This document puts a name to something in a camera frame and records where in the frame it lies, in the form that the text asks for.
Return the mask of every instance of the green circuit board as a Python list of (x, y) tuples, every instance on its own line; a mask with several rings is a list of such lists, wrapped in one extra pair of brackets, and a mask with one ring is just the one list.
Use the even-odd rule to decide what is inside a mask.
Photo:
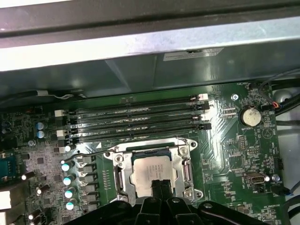
[[(96, 154), (97, 152), (105, 151), (120, 143), (183, 137), (198, 143), (198, 147), (191, 152), (194, 187), (201, 190), (204, 195), (193, 203), (195, 206), (202, 201), (215, 201), (269, 224), (282, 224), (280, 205), (285, 202), (285, 197), (272, 193), (270, 189), (272, 186), (283, 185), (275, 114), (251, 84), (239, 82), (76, 102), (64, 101), (22, 107), (16, 112), (2, 114), (1, 121), (10, 124), (11, 129), (9, 134), (1, 137), (4, 150), (13, 151), (17, 155), (16, 165), (22, 165), (21, 170), (19, 167), (18, 170), (14, 169), (18, 171), (15, 172), (15, 177), (25, 171), (36, 173), (30, 180), (32, 195), (26, 202), (26, 215), (37, 208), (51, 208), (52, 222), (49, 223), (60, 225), (105, 205), (116, 197), (113, 163), (105, 159), (103, 154)], [(269, 87), (264, 91), (271, 95)], [(199, 129), (198, 125), (202, 124), (202, 121), (195, 126), (186, 119), (187, 104), (176, 102), (176, 99), (190, 99), (206, 94), (208, 99), (205, 101), (208, 102), (209, 109), (202, 112), (208, 118), (203, 124), (209, 123), (211, 127)], [(159, 106), (154, 104), (155, 101), (160, 101)], [(125, 106), (129, 109), (135, 108), (135, 111), (132, 111), (136, 113), (135, 121), (140, 118), (137, 126), (131, 127), (129, 132), (123, 127), (111, 124), (109, 119), (102, 124), (97, 120), (88, 122), (89, 118), (113, 114), (116, 115), (115, 120), (118, 120), (118, 113)], [(163, 113), (152, 113), (151, 107), (155, 107), (154, 112)], [(260, 111), (261, 122), (257, 126), (245, 126), (241, 122), (240, 113), (245, 107), (254, 107)], [(74, 117), (72, 112), (76, 112), (80, 115), (76, 119), (82, 121), (81, 126), (58, 124), (54, 113), (57, 110), (68, 112), (68, 122)], [(164, 121), (165, 113), (172, 114), (175, 119)], [(150, 125), (145, 122), (147, 118), (153, 119)], [(36, 127), (39, 122), (44, 124), (43, 138), (37, 137), (40, 135), (38, 134), (40, 130)], [(89, 129), (93, 124), (98, 126), (98, 129)], [(73, 143), (76, 148), (70, 152), (62, 152), (59, 149), (57, 131), (68, 129), (77, 130), (77, 133), (71, 134), (76, 140)], [(86, 158), (80, 154), (93, 156)], [(78, 155), (74, 158), (75, 166), (67, 172), (62, 171), (61, 161), (73, 155)], [(62, 179), (74, 173), (80, 177), (80, 168), (90, 161), (95, 165), (97, 194), (87, 193), (83, 188), (86, 181), (77, 179), (73, 183), (77, 190), (75, 198), (77, 205), (73, 210), (67, 210), (68, 199), (65, 198), (64, 192), (68, 187), (63, 184)], [(281, 179), (278, 182), (272, 180), (265, 182), (258, 187), (245, 178), (246, 173), (258, 172), (270, 177), (276, 174)], [(44, 184), (50, 184), (50, 190), (37, 196), (36, 188)]]

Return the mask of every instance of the integrated circuit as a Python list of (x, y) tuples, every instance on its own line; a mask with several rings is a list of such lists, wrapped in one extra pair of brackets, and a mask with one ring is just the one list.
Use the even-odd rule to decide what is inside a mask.
[(169, 180), (173, 177), (169, 156), (152, 156), (134, 161), (132, 183), (138, 197), (151, 196), (152, 180)]

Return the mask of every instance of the connector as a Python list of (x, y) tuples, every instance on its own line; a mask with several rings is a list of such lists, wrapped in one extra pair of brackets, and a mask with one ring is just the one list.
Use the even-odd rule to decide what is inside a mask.
[(245, 176), (252, 184), (263, 184), (264, 183), (264, 176), (257, 172), (249, 172), (249, 173), (246, 173)]

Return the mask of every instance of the black cable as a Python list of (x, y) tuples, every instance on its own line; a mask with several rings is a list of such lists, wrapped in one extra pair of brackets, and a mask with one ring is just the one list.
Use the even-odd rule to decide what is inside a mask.
[(283, 114), (283, 113), (286, 113), (286, 112), (288, 112), (288, 111), (290, 111), (290, 110), (296, 108), (296, 107), (299, 106), (299, 105), (300, 105), (300, 101), (297, 102), (297, 103), (295, 103), (295, 104), (293, 104), (293, 105), (287, 105), (287, 106), (285, 106), (284, 108), (282, 108), (282, 109), (276, 111), (276, 112), (275, 112), (275, 115), (276, 115), (276, 116), (279, 116), (279, 115), (281, 115), (281, 114)]
[(270, 77), (268, 80), (264, 81), (259, 87), (258, 87), (258, 93), (264, 97), (267, 101), (269, 101), (271, 104), (274, 104), (274, 100), (272, 98), (270, 98), (267, 94), (265, 94), (263, 92), (263, 87), (270, 83), (271, 81), (274, 81), (282, 76), (286, 76), (286, 75), (289, 75), (289, 74), (293, 74), (293, 73), (296, 73), (296, 72), (299, 72), (300, 71), (300, 68), (296, 68), (296, 69), (292, 69), (292, 70), (288, 70), (288, 71), (285, 71), (283, 73), (280, 73), (280, 74), (277, 74), (275, 76), (272, 76)]
[(289, 121), (276, 121), (277, 126), (300, 126), (300, 120), (289, 120)]
[(297, 206), (288, 212), (289, 218), (291, 219), (299, 213), (300, 213), (300, 206)]
[(276, 81), (272, 81), (271, 84), (272, 85), (285, 85), (285, 84), (294, 84), (297, 85), (298, 83), (300, 83), (300, 78), (292, 78), (292, 79), (284, 79), (284, 80), (276, 80)]
[(300, 80), (295, 81), (294, 83), (284, 83), (284, 84), (277, 84), (272, 85), (272, 90), (280, 90), (285, 88), (297, 88), (300, 87)]
[(298, 183), (296, 183), (291, 189), (290, 189), (290, 193), (293, 194), (295, 192), (296, 189), (298, 189), (300, 187), (300, 181), (298, 181)]
[(280, 103), (282, 106), (279, 110), (276, 110), (275, 115), (279, 116), (287, 111), (292, 110), (293, 108), (300, 105), (300, 94), (289, 98), (288, 100)]
[(282, 209), (283, 209), (283, 224), (284, 225), (291, 225), (288, 210), (290, 207), (292, 207), (296, 204), (300, 204), (300, 195), (297, 195), (297, 196), (287, 200), (285, 203), (283, 203)]

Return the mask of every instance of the capacitor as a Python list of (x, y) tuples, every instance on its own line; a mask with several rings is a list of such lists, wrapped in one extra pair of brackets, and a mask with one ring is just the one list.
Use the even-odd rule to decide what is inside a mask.
[(28, 219), (33, 220), (36, 218), (42, 211), (40, 209), (34, 210), (32, 213), (28, 215)]
[(240, 112), (240, 121), (247, 127), (255, 127), (262, 121), (262, 115), (254, 107), (247, 107)]
[(76, 206), (76, 204), (77, 204), (76, 199), (74, 199), (74, 198), (70, 199), (69, 202), (67, 202), (67, 204), (66, 204), (67, 210), (72, 210)]
[(11, 134), (11, 129), (10, 128), (3, 128), (2, 129), (2, 134), (4, 134), (4, 135)]
[(71, 162), (65, 162), (63, 165), (61, 165), (61, 169), (65, 172), (67, 172), (69, 169), (71, 169), (75, 165), (74, 161)]
[(22, 179), (22, 180), (28, 180), (28, 179), (34, 177), (35, 175), (36, 175), (36, 174), (35, 174), (35, 172), (33, 172), (33, 171), (27, 172), (27, 173), (25, 173), (25, 174), (22, 175), (21, 179)]
[(3, 128), (9, 128), (9, 127), (11, 126), (11, 123), (8, 122), (8, 121), (3, 121), (3, 122), (1, 123), (1, 126), (2, 126)]
[(29, 147), (34, 147), (34, 146), (36, 146), (36, 141), (35, 140), (30, 140), (30, 141), (28, 141), (28, 146)]
[(259, 174), (262, 175), (262, 176), (264, 177), (264, 181), (265, 181), (265, 182), (269, 182), (269, 181), (271, 180), (271, 178), (270, 178), (268, 175), (266, 175), (265, 173), (260, 172)]
[(39, 130), (37, 132), (37, 137), (38, 138), (47, 138), (48, 135), (49, 135), (48, 131)]
[(38, 122), (36, 124), (36, 129), (37, 130), (43, 130), (43, 129), (46, 129), (48, 127), (48, 125), (44, 122)]
[(41, 217), (35, 217), (33, 221), (31, 221), (30, 225), (38, 225), (41, 222)]
[(65, 147), (65, 152), (69, 152), (69, 151), (71, 151), (71, 150), (74, 150), (75, 148), (76, 148), (75, 145), (67, 145), (67, 146)]
[(41, 194), (45, 193), (47, 190), (49, 190), (49, 189), (50, 189), (50, 186), (48, 184), (45, 184), (44, 186), (39, 187), (37, 189), (37, 194), (41, 195)]
[(75, 179), (76, 179), (76, 175), (71, 174), (65, 177), (62, 182), (64, 183), (64, 185), (70, 185)]
[(274, 182), (280, 181), (280, 176), (278, 174), (273, 174), (272, 181), (274, 181)]
[(66, 198), (72, 198), (74, 194), (76, 193), (76, 189), (74, 187), (70, 187), (66, 192), (65, 192), (65, 197)]

